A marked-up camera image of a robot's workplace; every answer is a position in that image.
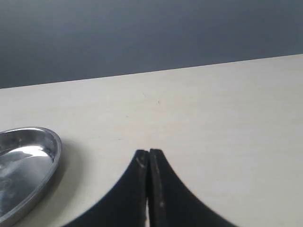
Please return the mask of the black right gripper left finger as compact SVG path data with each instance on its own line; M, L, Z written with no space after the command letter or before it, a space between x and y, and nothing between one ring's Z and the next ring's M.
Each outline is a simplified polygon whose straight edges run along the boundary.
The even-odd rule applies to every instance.
M137 150L112 189L67 227L144 227L149 153Z

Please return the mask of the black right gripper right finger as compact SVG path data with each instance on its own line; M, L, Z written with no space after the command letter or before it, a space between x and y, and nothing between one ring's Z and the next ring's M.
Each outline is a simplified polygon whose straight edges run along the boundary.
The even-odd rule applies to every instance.
M233 227L179 179L160 149L150 149L148 210L151 227Z

